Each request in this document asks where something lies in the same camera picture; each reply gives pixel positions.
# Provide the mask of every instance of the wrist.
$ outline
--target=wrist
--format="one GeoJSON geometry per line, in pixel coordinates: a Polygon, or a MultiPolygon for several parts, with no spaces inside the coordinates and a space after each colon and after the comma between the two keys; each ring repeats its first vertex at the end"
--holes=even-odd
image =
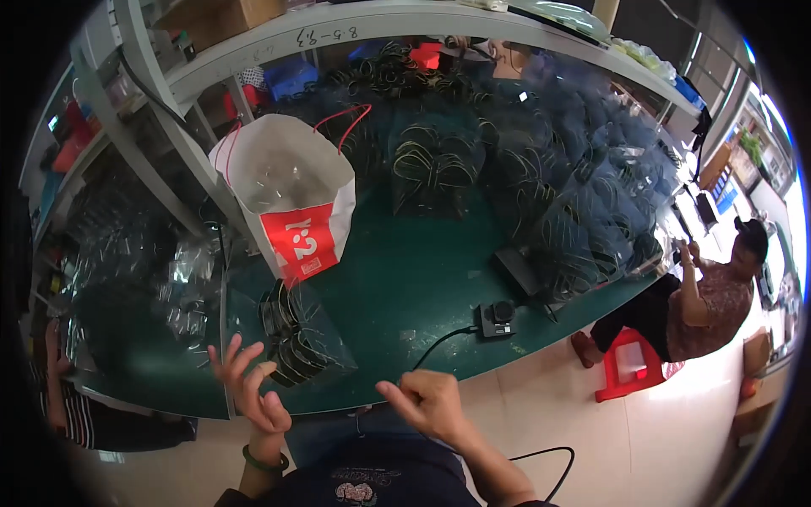
{"type": "Polygon", "coordinates": [[[284,443],[284,433],[265,433],[253,428],[251,439],[248,441],[248,452],[258,462],[278,466],[281,463],[281,447],[284,443]]]}
{"type": "Polygon", "coordinates": [[[463,419],[447,436],[442,436],[440,439],[461,453],[463,449],[476,445],[480,437],[481,435],[473,423],[468,419],[463,419]]]}

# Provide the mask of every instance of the black cap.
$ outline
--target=black cap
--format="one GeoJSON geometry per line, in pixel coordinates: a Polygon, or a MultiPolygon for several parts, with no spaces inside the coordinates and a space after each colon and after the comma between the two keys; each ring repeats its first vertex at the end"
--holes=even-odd
{"type": "Polygon", "coordinates": [[[757,262],[760,264],[766,262],[766,252],[769,250],[769,236],[766,234],[766,227],[754,218],[741,221],[740,217],[736,217],[735,228],[738,229],[740,239],[746,249],[757,257],[757,262]]]}

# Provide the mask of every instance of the black power adapter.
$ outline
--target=black power adapter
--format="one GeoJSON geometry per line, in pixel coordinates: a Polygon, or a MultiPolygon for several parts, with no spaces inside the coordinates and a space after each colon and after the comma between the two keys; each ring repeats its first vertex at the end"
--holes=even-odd
{"type": "Polygon", "coordinates": [[[478,305],[478,330],[482,338],[506,338],[516,333],[515,307],[509,301],[478,305]]]}
{"type": "Polygon", "coordinates": [[[490,264],[519,304],[527,304],[539,291],[538,278],[523,255],[513,247],[493,253],[490,264]]]}

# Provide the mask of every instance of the dark t-shirt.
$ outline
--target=dark t-shirt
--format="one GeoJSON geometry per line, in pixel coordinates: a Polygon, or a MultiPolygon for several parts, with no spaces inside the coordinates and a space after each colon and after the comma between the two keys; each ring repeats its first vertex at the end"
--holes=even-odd
{"type": "MultiPolygon", "coordinates": [[[[321,462],[294,470],[251,500],[226,490],[215,507],[352,505],[478,507],[456,455],[429,440],[358,438],[321,462]]],[[[531,501],[521,507],[550,506],[531,501]]]]}

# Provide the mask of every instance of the red and white bag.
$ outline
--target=red and white bag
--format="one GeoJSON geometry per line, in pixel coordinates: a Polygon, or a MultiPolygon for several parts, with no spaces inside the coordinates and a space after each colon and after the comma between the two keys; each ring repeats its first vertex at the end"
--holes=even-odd
{"type": "Polygon", "coordinates": [[[354,171],[313,127],[267,114],[209,153],[273,274],[288,285],[341,260],[355,207],[354,171]]]}

